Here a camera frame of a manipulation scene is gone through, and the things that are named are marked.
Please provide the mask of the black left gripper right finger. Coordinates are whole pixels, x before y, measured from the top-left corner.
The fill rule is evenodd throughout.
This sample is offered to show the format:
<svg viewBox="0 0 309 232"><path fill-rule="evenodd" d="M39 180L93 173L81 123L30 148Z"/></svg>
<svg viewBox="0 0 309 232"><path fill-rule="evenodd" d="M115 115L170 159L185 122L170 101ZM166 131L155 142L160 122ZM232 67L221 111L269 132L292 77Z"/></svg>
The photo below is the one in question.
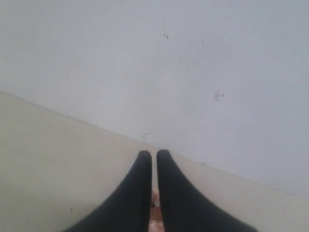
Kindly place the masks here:
<svg viewBox="0 0 309 232"><path fill-rule="evenodd" d="M160 206L167 232L254 232L222 210L186 178L168 150L156 156Z"/></svg>

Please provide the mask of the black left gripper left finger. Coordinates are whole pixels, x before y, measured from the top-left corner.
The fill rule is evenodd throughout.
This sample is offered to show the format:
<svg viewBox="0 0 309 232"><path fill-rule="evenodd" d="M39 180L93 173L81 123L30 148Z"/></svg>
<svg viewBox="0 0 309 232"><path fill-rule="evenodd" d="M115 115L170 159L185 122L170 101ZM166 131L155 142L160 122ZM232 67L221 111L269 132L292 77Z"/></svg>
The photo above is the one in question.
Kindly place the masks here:
<svg viewBox="0 0 309 232"><path fill-rule="evenodd" d="M137 158L115 191L67 232L147 232L152 200L152 157Z"/></svg>

